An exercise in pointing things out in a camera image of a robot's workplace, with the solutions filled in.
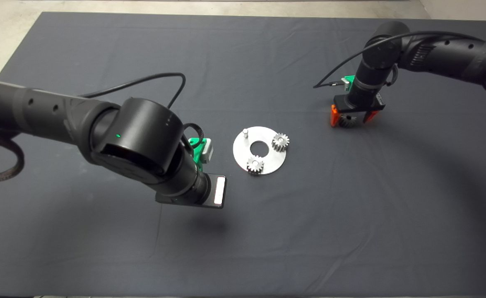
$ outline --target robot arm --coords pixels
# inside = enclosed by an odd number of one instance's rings
[[[366,46],[409,32],[404,23],[387,22],[379,26]],[[334,98],[337,112],[366,112],[364,122],[371,119],[385,107],[378,93],[395,65],[480,84],[486,89],[485,41],[440,34],[405,36],[363,53],[349,94]]]
[[[146,99],[120,107],[0,83],[0,135],[76,145],[88,162],[156,190],[161,203],[222,208],[226,178],[198,170],[184,128],[169,108]]]

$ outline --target green bracket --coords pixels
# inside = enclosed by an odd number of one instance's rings
[[[355,80],[355,75],[347,75],[344,77],[345,80],[349,82],[349,84],[346,85],[346,91],[349,91],[351,89],[351,85],[353,84],[353,81]]]
[[[199,138],[190,138],[190,145],[195,145],[199,142]],[[203,162],[201,161],[201,154],[203,154],[203,150],[207,144],[207,139],[203,138],[203,141],[193,149],[193,161],[197,164],[199,171],[203,171]]]

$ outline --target round disc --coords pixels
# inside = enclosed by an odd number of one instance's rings
[[[249,127],[247,130],[247,138],[245,138],[243,131],[241,131],[234,140],[232,151],[234,153],[234,159],[236,159],[238,165],[243,170],[247,171],[247,161],[253,155],[250,152],[250,146],[255,142],[262,141],[269,147],[269,153],[265,156],[261,156],[263,160],[263,170],[260,175],[270,174],[279,169],[285,161],[286,154],[285,151],[277,152],[273,149],[272,141],[277,132],[271,128],[263,126]]]

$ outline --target small gear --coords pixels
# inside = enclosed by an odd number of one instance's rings
[[[258,156],[251,156],[247,161],[247,171],[251,175],[258,175],[263,171],[263,160]]]
[[[289,145],[289,137],[286,134],[277,134],[273,138],[273,148],[278,152],[283,152]]]
[[[357,123],[357,117],[352,115],[341,115],[339,118],[339,126],[344,128],[350,128]]]

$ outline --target black cable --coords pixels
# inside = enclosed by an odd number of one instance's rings
[[[397,66],[397,64],[394,64],[392,66],[392,80],[390,82],[386,83],[387,87],[390,87],[390,86],[394,85],[394,83],[396,83],[396,81],[398,80],[398,75],[399,75],[398,66]]]
[[[184,130],[186,130],[186,128],[188,128],[188,127],[191,127],[197,132],[197,134],[199,136],[199,141],[197,143],[195,143],[194,145],[192,145],[192,148],[195,149],[195,148],[199,147],[199,145],[201,145],[201,142],[203,141],[203,139],[205,139],[205,133],[203,132],[203,129],[195,123],[186,123],[183,126],[184,126]]]
[[[173,96],[171,101],[169,101],[169,104],[167,105],[167,107],[169,109],[169,108],[171,108],[171,106],[173,105],[173,103],[175,102],[175,100],[177,99],[179,94],[182,92],[182,89],[184,89],[184,85],[186,85],[186,76],[183,73],[160,73],[160,74],[149,75],[149,76],[145,76],[145,77],[140,78],[140,79],[135,79],[135,80],[130,81],[128,83],[123,83],[123,84],[118,85],[118,86],[107,88],[105,90],[86,93],[86,94],[80,95],[79,97],[95,98],[95,97],[98,97],[98,96],[103,96],[105,94],[116,92],[118,90],[129,88],[131,86],[134,86],[134,85],[137,85],[137,84],[140,84],[140,83],[143,83],[143,82],[147,82],[147,81],[150,81],[152,79],[160,79],[162,77],[174,77],[174,76],[180,76],[182,78],[182,83],[180,84],[180,87],[177,90],[177,93],[175,93],[175,95]]]
[[[362,49],[358,53],[355,53],[354,55],[350,56],[349,58],[347,58],[343,62],[339,63],[338,66],[335,66],[335,68],[333,68],[332,71],[330,71],[326,76],[324,76],[324,78],[322,78],[320,80],[320,82],[318,82],[315,86],[313,86],[313,88],[320,88],[320,87],[324,87],[324,86],[330,86],[329,83],[323,84],[324,81],[326,81],[330,77],[330,75],[332,75],[334,72],[336,72],[343,65],[345,65],[346,63],[348,63],[353,58],[361,55],[362,53],[364,53],[364,52],[366,52],[366,51],[368,51],[370,49],[373,49],[375,47],[379,47],[380,45],[382,45],[385,42],[389,42],[389,41],[392,41],[392,40],[395,40],[395,39],[404,38],[404,37],[407,37],[407,36],[418,36],[418,35],[453,36],[453,37],[460,37],[460,38],[467,38],[467,39],[473,39],[473,40],[483,41],[483,40],[478,39],[478,38],[476,38],[474,36],[469,36],[469,35],[466,35],[466,34],[460,34],[460,33],[455,33],[455,32],[445,32],[445,31],[417,31],[417,32],[409,32],[409,33],[406,33],[406,34],[399,34],[399,35],[396,35],[396,36],[391,36],[389,38],[385,38],[385,39],[383,39],[381,41],[378,41],[376,43],[373,43],[372,45],[367,46],[366,48]]]
[[[24,153],[22,149],[9,138],[0,136],[0,146],[12,151],[17,157],[17,162],[13,167],[0,173],[0,181],[4,181],[15,177],[22,171],[24,168]]]

